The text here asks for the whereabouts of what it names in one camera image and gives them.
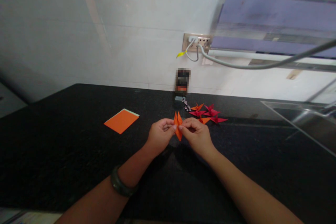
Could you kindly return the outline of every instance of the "stainless steel sink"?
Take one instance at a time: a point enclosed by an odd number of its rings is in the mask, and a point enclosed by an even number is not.
[[[262,103],[336,157],[336,119],[321,114],[319,111],[322,107],[268,101]]]

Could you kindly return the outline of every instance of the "paper crane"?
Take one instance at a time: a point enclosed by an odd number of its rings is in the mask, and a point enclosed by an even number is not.
[[[193,111],[193,112],[189,112],[190,114],[200,117],[201,115],[203,115],[206,111]]]
[[[220,112],[216,111],[216,110],[211,110],[210,112],[206,112],[203,115],[209,116],[209,117],[215,117],[216,115],[218,115]]]
[[[200,111],[203,105],[204,105],[204,103],[201,104],[201,105],[198,105],[198,104],[196,103],[196,107],[192,107],[191,109],[192,109],[192,110],[196,110],[196,111]]]
[[[211,112],[212,110],[214,110],[214,109],[213,109],[214,104],[212,104],[212,105],[209,106],[209,107],[207,107],[207,106],[205,105],[205,107],[206,107],[206,109],[208,110],[208,112]]]
[[[176,134],[178,140],[181,142],[181,140],[182,140],[182,133],[181,133],[181,131],[178,129],[179,126],[182,124],[182,118],[181,118],[181,116],[180,116],[180,112],[178,112],[177,115],[176,115],[176,112],[175,112],[174,124],[177,126],[177,127],[176,127],[176,130],[175,130],[175,134]]]
[[[210,121],[210,118],[202,118],[202,116],[198,119],[201,123],[206,124],[208,121]]]
[[[211,117],[210,120],[214,121],[215,123],[219,123],[219,122],[221,123],[221,122],[227,121],[228,119],[218,118],[218,115],[216,115],[216,117]]]

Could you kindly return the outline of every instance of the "dark bangle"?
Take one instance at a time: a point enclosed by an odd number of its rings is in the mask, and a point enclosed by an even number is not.
[[[124,185],[124,183],[120,180],[118,175],[118,169],[120,165],[117,165],[112,173],[111,173],[111,184],[113,188],[122,196],[125,196],[127,198],[131,197],[138,189],[138,185],[134,188],[129,188]]]

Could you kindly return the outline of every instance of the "white cable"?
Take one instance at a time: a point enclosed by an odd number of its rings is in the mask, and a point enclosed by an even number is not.
[[[194,60],[194,59],[192,59],[192,58],[190,58],[190,56],[189,56],[189,54],[187,53],[187,51],[188,51],[188,49],[189,49],[189,47],[197,40],[198,38],[194,38],[191,42],[190,42],[190,44],[188,45],[188,47],[187,47],[187,49],[185,50],[186,52],[186,55],[187,55],[187,57],[191,60],[191,61],[194,61],[194,62],[196,62],[196,61],[198,61],[198,54],[196,54],[197,55],[197,59],[196,60]]]
[[[279,67],[279,66],[288,64],[290,62],[297,61],[297,60],[300,60],[302,58],[306,58],[306,57],[312,56],[312,55],[314,55],[316,53],[322,52],[324,50],[330,49],[330,48],[335,47],[335,46],[336,46],[336,40],[331,40],[328,43],[325,43],[323,45],[319,45],[319,46],[317,46],[317,47],[315,47],[313,49],[310,49],[308,51],[302,52],[300,54],[296,54],[295,56],[293,56],[291,58],[284,59],[284,60],[276,62],[276,63],[266,64],[266,65],[252,65],[252,66],[234,65],[234,64],[230,64],[230,63],[218,60],[216,58],[213,58],[213,57],[207,55],[204,52],[203,46],[200,45],[200,44],[197,44],[196,53],[197,53],[197,59],[198,59],[198,48],[200,48],[201,49],[201,53],[202,53],[202,55],[205,58],[207,58],[207,59],[209,59],[211,61],[214,61],[214,62],[216,62],[218,64],[221,64],[221,65],[224,65],[224,66],[227,66],[227,67],[231,67],[231,68],[260,70],[260,69],[269,69],[269,68]]]

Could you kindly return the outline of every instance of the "yellow tag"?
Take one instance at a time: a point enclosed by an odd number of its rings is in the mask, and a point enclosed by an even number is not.
[[[187,51],[180,52],[180,53],[176,56],[176,58],[183,56],[186,52],[187,52]]]

